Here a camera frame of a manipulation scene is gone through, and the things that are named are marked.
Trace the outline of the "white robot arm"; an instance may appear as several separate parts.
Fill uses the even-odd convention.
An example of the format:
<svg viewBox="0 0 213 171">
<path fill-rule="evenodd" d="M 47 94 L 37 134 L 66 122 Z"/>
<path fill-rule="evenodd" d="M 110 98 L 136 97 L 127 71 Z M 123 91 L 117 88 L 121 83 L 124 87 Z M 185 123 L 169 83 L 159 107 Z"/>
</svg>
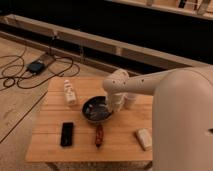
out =
<svg viewBox="0 0 213 171">
<path fill-rule="evenodd" d="M 153 171 L 213 171 L 213 65 L 122 78 L 106 77 L 103 89 L 151 95 Z"/>
</svg>

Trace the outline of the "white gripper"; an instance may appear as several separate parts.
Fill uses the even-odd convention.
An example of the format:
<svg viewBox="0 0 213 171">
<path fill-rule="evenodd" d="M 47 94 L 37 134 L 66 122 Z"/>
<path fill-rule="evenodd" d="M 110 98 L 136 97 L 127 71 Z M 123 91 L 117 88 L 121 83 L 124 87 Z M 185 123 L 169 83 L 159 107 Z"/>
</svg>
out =
<svg viewBox="0 0 213 171">
<path fill-rule="evenodd" d="M 124 94 L 108 94 L 107 108 L 110 112 L 119 112 L 124 104 Z"/>
</svg>

